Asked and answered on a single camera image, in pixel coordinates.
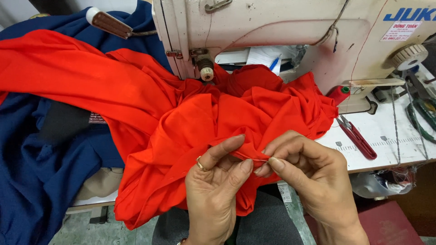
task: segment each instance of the gold ring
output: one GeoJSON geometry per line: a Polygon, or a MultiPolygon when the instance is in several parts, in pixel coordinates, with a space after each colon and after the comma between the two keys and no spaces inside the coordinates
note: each ring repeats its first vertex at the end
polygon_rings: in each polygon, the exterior ring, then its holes
{"type": "Polygon", "coordinates": [[[197,166],[198,166],[202,171],[204,171],[204,172],[209,171],[209,169],[206,169],[205,167],[203,167],[203,166],[200,164],[200,157],[201,157],[201,156],[197,157],[197,159],[196,159],[196,161],[197,161],[197,166]]]}

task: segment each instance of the white sewing machine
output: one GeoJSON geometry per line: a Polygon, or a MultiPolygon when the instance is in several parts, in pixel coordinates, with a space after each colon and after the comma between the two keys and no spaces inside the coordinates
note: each ring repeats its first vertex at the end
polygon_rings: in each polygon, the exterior ring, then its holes
{"type": "Polygon", "coordinates": [[[295,78],[312,71],[324,94],[351,85],[340,112],[360,112],[375,86],[404,83],[387,78],[394,68],[426,58],[419,44],[436,32],[436,0],[154,0],[153,19],[181,79],[212,80],[230,48],[310,44],[295,78]]]}

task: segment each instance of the red fabric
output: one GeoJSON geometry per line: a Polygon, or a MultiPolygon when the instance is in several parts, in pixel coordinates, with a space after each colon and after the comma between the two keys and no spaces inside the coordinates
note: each ring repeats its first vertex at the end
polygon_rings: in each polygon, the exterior ring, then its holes
{"type": "MultiPolygon", "coordinates": [[[[184,177],[210,145],[244,133],[244,145],[232,155],[266,160],[260,152],[277,136],[293,129],[319,138],[338,115],[312,73],[283,84],[262,65],[232,75],[215,66],[218,85],[204,86],[179,80],[147,54],[103,54],[46,30],[0,41],[0,57],[0,91],[65,102],[106,120],[126,163],[115,214],[128,229],[173,206],[187,208],[184,177]]],[[[253,210],[258,186],[277,180],[252,175],[236,195],[237,215],[253,210]]]]}

